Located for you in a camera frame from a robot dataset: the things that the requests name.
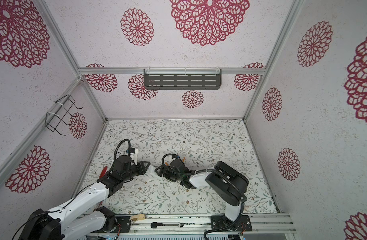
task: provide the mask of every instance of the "enclosure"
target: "enclosure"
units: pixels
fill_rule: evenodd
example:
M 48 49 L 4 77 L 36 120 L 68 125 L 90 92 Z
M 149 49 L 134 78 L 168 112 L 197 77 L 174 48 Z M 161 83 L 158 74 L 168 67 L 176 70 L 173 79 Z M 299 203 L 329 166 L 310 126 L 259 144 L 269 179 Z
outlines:
M 246 239 L 367 240 L 367 0 L 0 0 L 0 239 L 96 182 L 123 139 L 154 167 L 242 173 Z M 225 212 L 149 174 L 101 205 L 146 214 L 124 240 L 201 237 Z

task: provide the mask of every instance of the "red object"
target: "red object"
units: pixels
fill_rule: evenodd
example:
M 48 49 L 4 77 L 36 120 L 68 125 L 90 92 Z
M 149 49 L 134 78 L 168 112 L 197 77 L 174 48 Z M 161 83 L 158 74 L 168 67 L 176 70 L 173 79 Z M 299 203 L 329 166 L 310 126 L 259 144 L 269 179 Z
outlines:
M 262 63 L 251 63 L 245 65 L 244 68 L 264 68 Z M 259 74 L 237 74 L 234 77 L 234 85 L 243 91 L 255 89 L 258 80 L 260 79 Z
M 304 67 L 317 63 L 329 49 L 331 42 L 331 25 L 329 22 L 319 22 L 312 26 L 302 37 L 298 47 L 298 62 Z
M 282 96 L 276 88 L 269 89 L 262 101 L 262 112 L 266 120 L 273 121 L 278 117 L 282 108 Z
M 367 214 L 358 212 L 345 222 L 345 240 L 367 240 Z
M 87 68 L 105 68 L 101 64 L 89 64 Z M 90 86 L 101 92 L 111 92 L 117 87 L 117 79 L 114 74 L 86 74 L 86 81 Z
M 5 186 L 12 192 L 28 193 L 40 186 L 49 174 L 50 158 L 41 146 L 34 146 L 15 172 L 6 181 Z
M 190 90 L 183 94 L 182 103 L 188 108 L 199 107 L 204 102 L 204 96 L 202 93 Z
M 121 29 L 129 42 L 136 46 L 145 46 L 154 36 L 153 23 L 139 9 L 128 9 L 122 16 Z
M 70 133 L 75 138 L 85 136 L 87 129 L 86 118 L 81 113 L 74 113 L 69 120 Z
M 277 166 L 282 176 L 287 180 L 295 180 L 300 174 L 300 161 L 296 153 L 289 149 L 284 148 L 278 154 Z
M 356 118 L 367 122 L 367 37 L 357 46 L 347 71 L 349 79 L 344 85 L 349 95 L 347 103 L 356 110 Z
M 0 61 L 14 67 L 40 65 L 47 58 L 50 36 L 31 1 L 0 0 Z
M 102 178 L 105 175 L 106 170 L 107 170 L 107 166 L 105 166 L 104 169 L 102 169 L 101 174 L 99 175 L 99 178 Z
M 224 41 L 244 20 L 248 0 L 170 0 L 175 27 L 201 46 Z
M 134 96 L 143 100 L 154 98 L 158 93 L 157 90 L 148 90 L 145 88 L 142 74 L 132 76 L 129 79 L 128 87 Z

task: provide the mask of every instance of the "robotic arm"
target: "robotic arm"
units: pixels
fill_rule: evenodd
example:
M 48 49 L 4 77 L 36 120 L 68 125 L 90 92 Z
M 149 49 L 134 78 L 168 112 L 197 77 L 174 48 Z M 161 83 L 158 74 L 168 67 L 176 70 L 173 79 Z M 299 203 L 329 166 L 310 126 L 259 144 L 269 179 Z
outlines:
M 117 158 L 117 151 L 125 141 L 129 144 L 127 155 Z M 96 203 L 115 194 L 124 183 L 146 173 L 150 162 L 137 163 L 137 153 L 138 149 L 131 148 L 128 139 L 121 141 L 114 151 L 112 167 L 103 177 L 87 186 L 87 190 L 86 188 L 81 190 L 73 199 L 46 212 L 42 209 L 33 212 L 19 240 L 75 240 L 99 229 L 108 232 L 112 230 L 116 221 L 115 213 L 106 207 L 100 207 L 88 216 L 75 219 Z M 167 156 L 170 159 L 174 158 L 170 166 L 164 164 Z M 210 186 L 225 200 L 224 228 L 205 232 L 205 239 L 207 239 L 207 233 L 228 229 L 241 217 L 244 202 L 247 200 L 244 193 L 249 181 L 224 162 L 218 162 L 211 169 L 192 171 L 185 166 L 178 155 L 167 154 L 162 158 L 162 165 L 155 169 L 155 172 L 172 182 L 180 180 L 180 184 L 188 189 Z

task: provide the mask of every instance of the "large red floral pattern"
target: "large red floral pattern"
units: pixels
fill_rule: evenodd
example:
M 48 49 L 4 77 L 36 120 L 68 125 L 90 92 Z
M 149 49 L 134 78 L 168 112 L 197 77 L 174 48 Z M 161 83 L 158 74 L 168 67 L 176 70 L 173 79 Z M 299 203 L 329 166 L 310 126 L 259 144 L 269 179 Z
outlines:
M 278 89 L 269 89 L 262 101 L 262 112 L 266 120 L 273 121 L 278 117 L 282 108 L 282 96 Z
M 28 193 L 42 184 L 49 174 L 49 169 L 48 153 L 41 146 L 34 146 L 6 181 L 5 186 L 12 192 Z
M 81 113 L 74 113 L 69 120 L 70 133 L 75 138 L 85 136 L 87 130 L 86 118 Z
M 202 93 L 190 90 L 183 94 L 182 103 L 188 108 L 199 107 L 204 102 L 204 96 Z
M 345 240 L 367 240 L 367 214 L 358 212 L 345 223 Z
M 148 90 L 145 88 L 142 74 L 132 76 L 129 79 L 128 88 L 134 96 L 143 100 L 154 98 L 158 93 L 157 90 Z
M 249 8 L 248 0 L 170 0 L 175 27 L 201 46 L 215 45 L 234 33 Z
M 356 118 L 367 122 L 367 37 L 357 46 L 347 71 L 349 79 L 344 85 L 349 95 L 347 103 L 356 110 Z
M 280 151 L 277 166 L 281 175 L 287 180 L 295 180 L 300 174 L 301 167 L 298 156 L 289 148 L 284 148 Z
M 304 67 L 317 63 L 329 49 L 333 32 L 329 22 L 319 22 L 302 37 L 298 47 L 298 62 Z
M 101 64 L 89 64 L 87 68 L 105 68 Z M 117 79 L 114 74 L 86 74 L 86 81 L 90 86 L 101 92 L 111 92 L 117 87 Z
M 40 65 L 47 58 L 50 36 L 29 0 L 0 0 L 0 61 L 14 67 Z
M 245 65 L 244 68 L 264 68 L 262 63 L 251 63 Z M 234 77 L 234 85 L 239 90 L 248 91 L 256 87 L 258 80 L 260 79 L 259 74 L 237 74 Z
M 136 46 L 145 46 L 154 36 L 153 23 L 139 9 L 128 9 L 122 16 L 121 29 L 129 42 Z

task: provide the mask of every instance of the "floral tabletop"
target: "floral tabletop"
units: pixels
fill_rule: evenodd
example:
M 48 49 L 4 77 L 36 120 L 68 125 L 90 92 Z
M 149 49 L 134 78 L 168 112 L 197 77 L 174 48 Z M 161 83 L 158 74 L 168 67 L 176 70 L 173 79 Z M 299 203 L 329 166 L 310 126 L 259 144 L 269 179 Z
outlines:
M 178 154 L 190 170 L 223 161 L 249 179 L 244 213 L 276 213 L 242 120 L 114 120 L 108 123 L 82 187 L 95 182 L 113 162 L 117 144 L 128 138 L 138 161 L 161 165 L 166 153 Z M 119 151 L 127 149 L 124 143 Z M 225 202 L 209 187 L 186 189 L 179 183 L 142 175 L 125 183 L 103 206 L 117 214 L 217 214 Z

